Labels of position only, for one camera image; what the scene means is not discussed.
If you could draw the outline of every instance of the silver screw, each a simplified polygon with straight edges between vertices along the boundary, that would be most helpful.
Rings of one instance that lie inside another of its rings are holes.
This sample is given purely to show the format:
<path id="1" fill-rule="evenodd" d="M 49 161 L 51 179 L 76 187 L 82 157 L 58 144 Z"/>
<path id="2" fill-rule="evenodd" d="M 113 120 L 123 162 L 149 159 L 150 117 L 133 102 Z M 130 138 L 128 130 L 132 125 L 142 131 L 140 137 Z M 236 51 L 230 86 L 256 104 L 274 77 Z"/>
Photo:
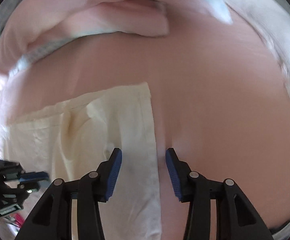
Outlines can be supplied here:
<path id="1" fill-rule="evenodd" d="M 98 176 L 98 173 L 96 171 L 92 171 L 88 175 L 90 178 L 96 178 Z"/>
<path id="2" fill-rule="evenodd" d="M 232 179 L 226 179 L 225 183 L 228 185 L 228 186 L 232 186 L 234 185 L 234 181 Z"/>
<path id="3" fill-rule="evenodd" d="M 189 176 L 192 178 L 198 178 L 199 174 L 198 172 L 192 171 L 191 173 L 189 173 Z"/>
<path id="4" fill-rule="evenodd" d="M 61 185 L 62 183 L 63 183 L 62 179 L 56 179 L 56 180 L 54 181 L 54 185 L 55 185 L 55 186 L 59 186 L 59 185 Z"/>

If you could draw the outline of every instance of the white cloth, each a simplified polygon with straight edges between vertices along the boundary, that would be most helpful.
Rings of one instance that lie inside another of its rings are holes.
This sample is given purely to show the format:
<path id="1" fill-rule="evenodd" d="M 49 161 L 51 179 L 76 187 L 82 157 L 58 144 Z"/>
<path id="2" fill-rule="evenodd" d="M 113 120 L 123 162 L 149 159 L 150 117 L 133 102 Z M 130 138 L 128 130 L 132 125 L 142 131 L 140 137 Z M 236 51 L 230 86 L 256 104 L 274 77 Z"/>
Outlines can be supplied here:
<path id="1" fill-rule="evenodd" d="M 48 106 L 7 130 L 5 157 L 19 161 L 27 172 L 48 171 L 51 179 L 80 179 L 119 147 L 122 165 L 113 196 L 100 203 L 105 238 L 160 239 L 157 150 L 147 83 Z"/>

